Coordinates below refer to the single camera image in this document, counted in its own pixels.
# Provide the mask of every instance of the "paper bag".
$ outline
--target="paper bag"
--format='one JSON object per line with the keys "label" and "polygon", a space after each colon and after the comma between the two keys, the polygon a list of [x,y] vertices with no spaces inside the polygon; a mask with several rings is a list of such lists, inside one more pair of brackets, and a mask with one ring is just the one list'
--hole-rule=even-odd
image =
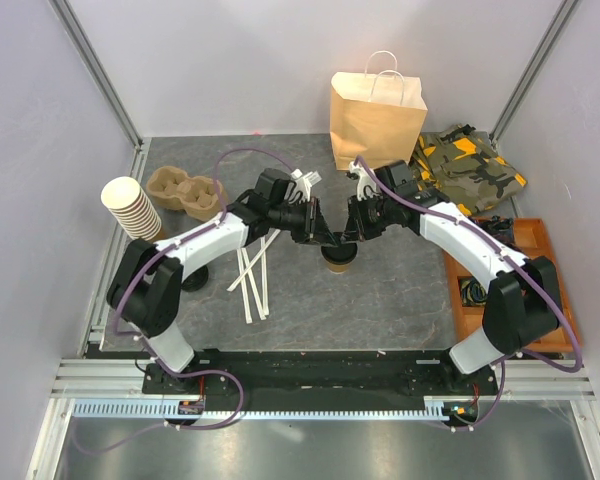
{"label": "paper bag", "polygon": [[409,161],[426,116],[417,77],[403,77],[395,69],[377,75],[366,69],[336,73],[329,129],[336,168],[347,170],[357,155],[371,168]]}

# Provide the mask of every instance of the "white handle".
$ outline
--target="white handle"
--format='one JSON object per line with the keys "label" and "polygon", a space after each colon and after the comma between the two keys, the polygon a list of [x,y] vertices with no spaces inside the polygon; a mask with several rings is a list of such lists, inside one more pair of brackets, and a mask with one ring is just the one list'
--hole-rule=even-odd
{"label": "white handle", "polygon": [[373,52],[371,55],[369,55],[369,58],[367,59],[367,64],[364,66],[365,77],[367,76],[367,70],[369,69],[369,62],[373,57],[375,57],[379,53],[386,53],[387,55],[391,55],[393,57],[393,70],[398,70],[398,59],[396,58],[396,56],[389,50],[378,50],[377,52]]}
{"label": "white handle", "polygon": [[367,100],[367,102],[371,101],[371,96],[373,95],[373,91],[376,89],[376,82],[378,81],[378,78],[380,78],[380,75],[382,75],[384,73],[393,73],[394,75],[398,75],[400,77],[400,79],[402,80],[402,95],[400,95],[400,105],[402,105],[402,101],[404,100],[404,77],[402,76],[402,74],[400,74],[399,72],[396,72],[395,70],[383,70],[378,75],[376,75],[376,78],[373,79],[373,85],[371,86],[371,92],[369,93],[369,99]]}

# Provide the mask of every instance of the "wooden box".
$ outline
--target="wooden box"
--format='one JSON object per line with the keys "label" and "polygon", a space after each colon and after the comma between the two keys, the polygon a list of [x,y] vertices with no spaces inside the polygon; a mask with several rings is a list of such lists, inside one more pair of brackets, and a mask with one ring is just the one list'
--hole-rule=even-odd
{"label": "wooden box", "polygon": [[[544,228],[542,220],[539,218],[517,218],[513,225],[515,244],[525,255],[530,258],[536,258],[541,255],[549,258],[556,269],[558,264],[555,255],[549,243],[547,231]],[[449,290],[451,293],[451,307],[453,310],[453,319],[456,326],[456,335],[458,340],[463,340],[482,325],[483,307],[465,307],[462,305],[460,295],[460,282],[471,277],[471,274],[462,265],[456,262],[446,252],[444,253],[444,263],[447,269],[447,278],[449,280]],[[573,331],[580,341],[580,334],[573,318],[573,311],[567,297],[566,290],[560,271],[558,270],[558,282],[560,283],[560,298],[562,300],[562,310],[571,324]],[[573,348],[564,329],[559,329],[545,335],[529,347],[536,352],[571,352]]]}

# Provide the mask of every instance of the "camouflage fabric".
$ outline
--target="camouflage fabric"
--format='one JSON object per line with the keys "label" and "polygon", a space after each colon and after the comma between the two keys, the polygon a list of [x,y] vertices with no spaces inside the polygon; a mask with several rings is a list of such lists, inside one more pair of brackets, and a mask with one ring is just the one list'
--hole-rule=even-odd
{"label": "camouflage fabric", "polygon": [[420,135],[409,165],[420,189],[436,187],[465,215],[489,210],[527,183],[469,125]]}

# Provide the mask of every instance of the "white wall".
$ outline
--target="white wall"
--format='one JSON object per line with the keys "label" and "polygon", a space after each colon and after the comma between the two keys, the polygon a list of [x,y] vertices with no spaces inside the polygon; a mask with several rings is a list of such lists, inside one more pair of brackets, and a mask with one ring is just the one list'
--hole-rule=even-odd
{"label": "white wall", "polygon": [[491,129],[559,3],[71,0],[145,136],[327,132],[331,76],[383,49],[422,78],[426,130]]}
{"label": "white wall", "polygon": [[0,1],[0,479],[24,478],[75,356],[133,151],[46,0]]}
{"label": "white wall", "polygon": [[501,150],[529,180],[523,213],[549,229],[600,400],[600,0],[581,2]]}

